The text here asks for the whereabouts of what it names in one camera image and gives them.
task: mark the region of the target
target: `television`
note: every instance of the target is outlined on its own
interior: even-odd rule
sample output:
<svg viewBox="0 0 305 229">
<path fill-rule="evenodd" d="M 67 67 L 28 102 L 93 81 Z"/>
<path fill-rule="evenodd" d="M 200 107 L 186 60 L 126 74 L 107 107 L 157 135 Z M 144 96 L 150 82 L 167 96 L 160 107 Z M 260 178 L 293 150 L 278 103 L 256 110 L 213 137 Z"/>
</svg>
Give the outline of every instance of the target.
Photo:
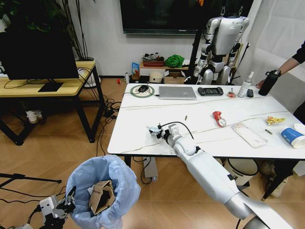
<svg viewBox="0 0 305 229">
<path fill-rule="evenodd" d="M 196 0 L 120 0 L 123 33 L 195 34 L 210 18 L 220 16 L 222 2 L 205 0 L 201 7 Z M 236 12 L 243 6 L 241 16 L 247 16 L 253 0 L 226 2 L 226 9 Z"/>
</svg>

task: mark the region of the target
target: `black water bottle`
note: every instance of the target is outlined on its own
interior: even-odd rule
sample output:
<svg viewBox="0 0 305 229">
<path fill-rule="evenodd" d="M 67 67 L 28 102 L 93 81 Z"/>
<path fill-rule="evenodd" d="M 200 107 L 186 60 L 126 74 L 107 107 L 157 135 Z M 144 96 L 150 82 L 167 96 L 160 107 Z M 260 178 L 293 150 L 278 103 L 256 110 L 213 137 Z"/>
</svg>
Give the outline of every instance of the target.
<svg viewBox="0 0 305 229">
<path fill-rule="evenodd" d="M 281 76 L 280 70 L 273 70 L 271 72 L 266 72 L 267 78 L 265 79 L 261 89 L 258 91 L 260 95 L 267 95 L 273 85 L 276 83 L 277 79 Z"/>
</svg>

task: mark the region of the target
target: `computer monitor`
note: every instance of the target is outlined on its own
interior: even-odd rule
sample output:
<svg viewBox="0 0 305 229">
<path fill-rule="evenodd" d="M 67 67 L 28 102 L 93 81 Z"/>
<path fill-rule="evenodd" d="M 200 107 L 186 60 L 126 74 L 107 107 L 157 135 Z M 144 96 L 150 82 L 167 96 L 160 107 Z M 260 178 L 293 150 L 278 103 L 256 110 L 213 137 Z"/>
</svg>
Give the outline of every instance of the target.
<svg viewBox="0 0 305 229">
<path fill-rule="evenodd" d="M 79 78 L 70 37 L 65 32 L 0 33 L 0 61 L 10 80 L 48 79 L 40 91 L 57 91 L 54 79 Z"/>
</svg>

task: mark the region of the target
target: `monitor stand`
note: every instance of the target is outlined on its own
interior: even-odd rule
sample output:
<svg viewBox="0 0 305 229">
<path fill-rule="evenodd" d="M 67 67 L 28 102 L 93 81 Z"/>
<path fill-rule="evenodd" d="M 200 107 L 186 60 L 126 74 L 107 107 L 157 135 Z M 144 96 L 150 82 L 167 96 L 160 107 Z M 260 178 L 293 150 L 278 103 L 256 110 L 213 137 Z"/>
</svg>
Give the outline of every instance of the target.
<svg viewBox="0 0 305 229">
<path fill-rule="evenodd" d="M 38 92 L 56 92 L 62 86 L 63 83 L 55 82 L 54 80 L 49 80 Z"/>
</svg>

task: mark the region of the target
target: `tripod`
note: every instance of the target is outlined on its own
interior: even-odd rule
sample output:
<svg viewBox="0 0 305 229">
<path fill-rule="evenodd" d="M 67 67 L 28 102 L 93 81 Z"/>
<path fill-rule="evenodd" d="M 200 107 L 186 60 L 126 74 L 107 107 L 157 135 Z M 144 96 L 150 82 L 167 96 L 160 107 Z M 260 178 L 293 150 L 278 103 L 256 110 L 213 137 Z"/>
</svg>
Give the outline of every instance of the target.
<svg viewBox="0 0 305 229">
<path fill-rule="evenodd" d="M 6 173 L 0 173 L 0 177 L 3 178 L 9 178 L 7 181 L 0 184 L 0 188 L 7 185 L 8 183 L 14 181 L 14 180 L 40 180 L 40 181 L 49 181 L 49 182 L 56 182 L 58 184 L 61 183 L 61 180 L 51 180 L 51 179 L 43 179 L 43 178 L 36 178 L 36 177 L 26 177 L 24 174 L 6 174 Z"/>
</svg>

